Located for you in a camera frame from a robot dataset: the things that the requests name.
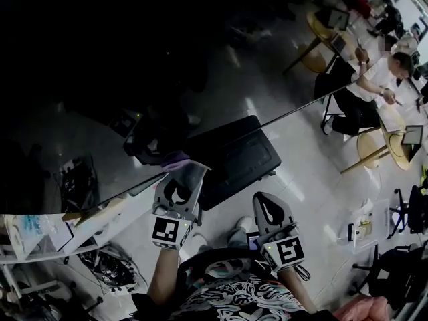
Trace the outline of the silver laptop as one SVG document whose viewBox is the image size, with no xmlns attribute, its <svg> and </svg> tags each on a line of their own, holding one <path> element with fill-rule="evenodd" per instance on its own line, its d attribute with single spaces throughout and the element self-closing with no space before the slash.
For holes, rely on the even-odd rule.
<svg viewBox="0 0 428 321">
<path fill-rule="evenodd" d="M 395 107 L 383 105 L 377 112 L 387 132 L 404 133 L 406 128 L 405 121 Z"/>
</svg>

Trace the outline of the bag of blue gloves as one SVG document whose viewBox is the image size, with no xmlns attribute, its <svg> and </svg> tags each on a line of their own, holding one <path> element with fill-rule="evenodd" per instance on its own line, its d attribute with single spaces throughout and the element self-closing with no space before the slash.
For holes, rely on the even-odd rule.
<svg viewBox="0 0 428 321">
<path fill-rule="evenodd" d="M 42 233 L 40 215 L 20 215 L 17 223 L 19 228 L 25 232 Z"/>
</svg>

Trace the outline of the person's right forearm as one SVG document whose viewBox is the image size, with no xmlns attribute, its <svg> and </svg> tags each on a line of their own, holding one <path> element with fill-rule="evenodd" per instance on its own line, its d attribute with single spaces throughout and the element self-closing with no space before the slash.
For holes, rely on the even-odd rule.
<svg viewBox="0 0 428 321">
<path fill-rule="evenodd" d="M 310 314 L 317 313 L 317 308 L 311 300 L 306 288 L 294 268 L 285 269 L 277 273 L 278 281 L 301 303 Z"/>
</svg>

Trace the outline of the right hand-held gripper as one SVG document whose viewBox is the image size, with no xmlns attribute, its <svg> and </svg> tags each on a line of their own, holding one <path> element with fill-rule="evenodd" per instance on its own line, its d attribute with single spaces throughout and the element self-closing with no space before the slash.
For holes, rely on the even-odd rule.
<svg viewBox="0 0 428 321">
<path fill-rule="evenodd" d="M 278 273 L 302 263 L 304 250 L 290 206 L 277 196 L 256 192 L 253 210 L 260 233 L 257 248 L 271 271 Z M 281 228 L 270 232 L 272 226 Z"/>
</svg>

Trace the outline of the dark tablet on stand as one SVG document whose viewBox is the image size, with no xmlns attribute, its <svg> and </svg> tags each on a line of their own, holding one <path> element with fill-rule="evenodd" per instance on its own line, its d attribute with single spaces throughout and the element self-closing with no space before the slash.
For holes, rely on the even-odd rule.
<svg viewBox="0 0 428 321">
<path fill-rule="evenodd" d="M 423 125 L 407 125 L 401 141 L 405 158 L 411 162 L 422 147 Z"/>
</svg>

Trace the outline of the purple grey wiping cloth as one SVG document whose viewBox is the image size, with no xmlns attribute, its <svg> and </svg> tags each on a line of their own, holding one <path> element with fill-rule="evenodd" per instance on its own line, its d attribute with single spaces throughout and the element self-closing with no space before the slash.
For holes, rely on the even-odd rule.
<svg viewBox="0 0 428 321">
<path fill-rule="evenodd" d="M 160 165 L 181 187 L 190 191 L 194 191 L 206 172 L 211 170 L 207 165 L 192 160 L 181 150 L 168 154 Z"/>
</svg>

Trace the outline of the person's leg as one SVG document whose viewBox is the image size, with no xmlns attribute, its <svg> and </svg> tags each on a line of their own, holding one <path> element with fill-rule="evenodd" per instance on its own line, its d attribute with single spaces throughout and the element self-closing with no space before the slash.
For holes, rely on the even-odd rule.
<svg viewBox="0 0 428 321">
<path fill-rule="evenodd" d="M 207 240 L 201 234 L 194 234 L 191 238 L 191 255 L 197 255 L 212 250 Z"/>
<path fill-rule="evenodd" d="M 247 234 L 253 227 L 253 218 L 242 217 L 227 236 L 227 247 L 232 249 L 248 249 Z"/>
</svg>

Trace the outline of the person's left forearm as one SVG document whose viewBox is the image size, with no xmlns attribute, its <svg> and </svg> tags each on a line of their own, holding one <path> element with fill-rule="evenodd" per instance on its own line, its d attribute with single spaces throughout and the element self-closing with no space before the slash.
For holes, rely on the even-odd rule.
<svg viewBox="0 0 428 321">
<path fill-rule="evenodd" d="M 166 305 L 175 293 L 179 252 L 161 249 L 147 294 L 158 306 Z"/>
</svg>

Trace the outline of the large black glossy screen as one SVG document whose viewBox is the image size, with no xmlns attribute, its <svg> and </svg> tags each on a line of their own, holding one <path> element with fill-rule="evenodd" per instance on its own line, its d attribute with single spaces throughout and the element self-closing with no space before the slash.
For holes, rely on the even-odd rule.
<svg viewBox="0 0 428 321">
<path fill-rule="evenodd" d="M 363 35 L 369 0 L 0 0 L 0 214 L 91 209 L 190 138 L 312 99 L 316 29 Z"/>
</svg>

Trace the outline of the round wooden stool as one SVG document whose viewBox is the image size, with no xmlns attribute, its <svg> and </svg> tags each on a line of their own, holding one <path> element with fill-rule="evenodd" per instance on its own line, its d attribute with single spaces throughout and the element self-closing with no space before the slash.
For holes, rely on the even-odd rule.
<svg viewBox="0 0 428 321">
<path fill-rule="evenodd" d="M 374 138 L 371 135 L 373 132 L 378 130 L 380 130 L 380 128 L 369 128 L 360 132 L 356 136 L 356 146 L 360 160 L 350 167 L 342 170 L 340 172 L 341 174 L 347 173 L 361 166 L 366 166 L 370 169 L 375 168 L 379 165 L 379 161 L 382 158 L 390 155 L 387 146 L 383 145 L 382 147 L 378 148 Z"/>
</svg>

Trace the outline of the round wooden table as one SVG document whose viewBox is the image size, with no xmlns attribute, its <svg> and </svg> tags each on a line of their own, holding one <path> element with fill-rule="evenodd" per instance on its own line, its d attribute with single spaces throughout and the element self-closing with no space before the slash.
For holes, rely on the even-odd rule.
<svg viewBox="0 0 428 321">
<path fill-rule="evenodd" d="M 408 162 L 408 160 L 405 158 L 403 147 L 401 146 L 401 141 L 403 138 L 404 133 L 394 133 L 394 132 L 387 132 L 382 124 L 382 121 L 380 119 L 381 123 L 381 132 L 383 134 L 383 138 L 385 141 L 385 145 L 389 149 L 390 155 L 392 156 L 394 162 L 397 164 L 397 166 L 400 169 L 407 170 L 411 164 L 411 162 Z"/>
</svg>

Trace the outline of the person's right leg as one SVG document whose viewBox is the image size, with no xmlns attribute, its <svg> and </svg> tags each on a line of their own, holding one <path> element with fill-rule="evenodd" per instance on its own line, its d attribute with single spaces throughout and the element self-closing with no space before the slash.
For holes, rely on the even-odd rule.
<svg viewBox="0 0 428 321">
<path fill-rule="evenodd" d="M 227 236 L 227 247 L 232 249 L 248 249 L 247 234 L 253 227 L 253 218 L 242 217 Z"/>
</svg>

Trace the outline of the black display stand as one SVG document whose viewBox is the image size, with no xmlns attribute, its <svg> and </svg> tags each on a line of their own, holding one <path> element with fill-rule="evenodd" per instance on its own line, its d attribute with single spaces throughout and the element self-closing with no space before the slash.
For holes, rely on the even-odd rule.
<svg viewBox="0 0 428 321">
<path fill-rule="evenodd" d="M 281 159 L 262 130 L 216 150 L 203 179 L 199 206 L 208 211 L 274 171 Z"/>
</svg>

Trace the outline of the brown cardboard box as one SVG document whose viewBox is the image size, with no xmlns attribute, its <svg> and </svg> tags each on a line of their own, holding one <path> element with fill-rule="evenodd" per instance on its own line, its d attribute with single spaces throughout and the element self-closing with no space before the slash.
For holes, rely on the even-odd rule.
<svg viewBox="0 0 428 321">
<path fill-rule="evenodd" d="M 123 202 L 127 199 L 128 194 L 121 194 L 118 197 L 114 197 L 107 202 L 91 208 L 87 211 L 80 211 L 76 213 L 66 213 L 62 216 L 61 220 L 63 222 L 71 222 L 75 227 L 78 227 L 85 221 L 93 218 L 93 217 L 99 217 L 103 214 L 106 214 L 110 210 L 115 211 L 117 209 L 117 206 L 121 206 Z"/>
</svg>

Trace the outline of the person's left leg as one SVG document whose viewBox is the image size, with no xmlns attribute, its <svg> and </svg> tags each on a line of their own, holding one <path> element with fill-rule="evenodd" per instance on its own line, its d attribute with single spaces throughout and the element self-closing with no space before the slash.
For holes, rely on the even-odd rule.
<svg viewBox="0 0 428 321">
<path fill-rule="evenodd" d="M 212 250 L 207 240 L 201 234 L 194 234 L 191 238 L 191 255 L 197 255 Z"/>
</svg>

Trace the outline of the person's black printed shirt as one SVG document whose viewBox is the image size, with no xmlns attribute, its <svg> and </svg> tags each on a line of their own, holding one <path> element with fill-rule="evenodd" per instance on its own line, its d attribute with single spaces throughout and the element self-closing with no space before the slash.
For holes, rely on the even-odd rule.
<svg viewBox="0 0 428 321">
<path fill-rule="evenodd" d="M 214 249 L 179 263 L 175 293 L 164 306 L 133 294 L 132 321 L 338 321 L 310 314 L 244 249 Z"/>
</svg>

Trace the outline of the clear plastic storage bin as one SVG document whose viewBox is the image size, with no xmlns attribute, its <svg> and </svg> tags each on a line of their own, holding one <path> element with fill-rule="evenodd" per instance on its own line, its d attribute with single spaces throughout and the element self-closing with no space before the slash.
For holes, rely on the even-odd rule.
<svg viewBox="0 0 428 321">
<path fill-rule="evenodd" d="M 337 235 L 336 244 L 356 255 L 385 241 L 390 232 L 390 201 L 367 199 L 360 209 L 349 213 Z"/>
</svg>

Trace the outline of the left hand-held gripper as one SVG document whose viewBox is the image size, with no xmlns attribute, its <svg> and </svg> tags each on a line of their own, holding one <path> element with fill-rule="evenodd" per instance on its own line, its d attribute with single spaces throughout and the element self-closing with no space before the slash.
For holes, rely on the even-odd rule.
<svg viewBox="0 0 428 321">
<path fill-rule="evenodd" d="M 150 238 L 155 246 L 179 251 L 194 226 L 202 224 L 203 211 L 198 205 L 203 181 L 191 191 L 185 205 L 175 203 L 178 182 L 166 175 L 156 186 L 154 205 L 150 215 Z"/>
</svg>

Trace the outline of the small dark screen device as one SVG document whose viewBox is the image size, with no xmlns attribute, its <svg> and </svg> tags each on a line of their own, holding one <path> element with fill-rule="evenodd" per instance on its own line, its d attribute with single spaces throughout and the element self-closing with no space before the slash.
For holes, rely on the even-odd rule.
<svg viewBox="0 0 428 321">
<path fill-rule="evenodd" d="M 247 247 L 250 251 L 261 251 L 262 246 L 265 243 L 263 236 L 259 232 L 249 232 L 246 234 L 247 237 Z"/>
</svg>

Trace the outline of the white metal shelving unit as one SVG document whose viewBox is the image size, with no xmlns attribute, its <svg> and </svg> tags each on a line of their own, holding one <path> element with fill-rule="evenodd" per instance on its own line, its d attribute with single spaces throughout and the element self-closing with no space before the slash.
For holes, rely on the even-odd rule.
<svg viewBox="0 0 428 321">
<path fill-rule="evenodd" d="M 115 211 L 93 217 L 78 227 L 63 222 L 64 214 L 40 215 L 42 233 L 28 233 L 19 228 L 20 215 L 4 215 L 10 244 L 0 245 L 0 273 L 21 296 L 12 272 L 15 265 L 63 259 L 103 247 L 152 209 L 156 184 L 163 177 L 160 174 L 125 192 L 127 199 Z"/>
</svg>

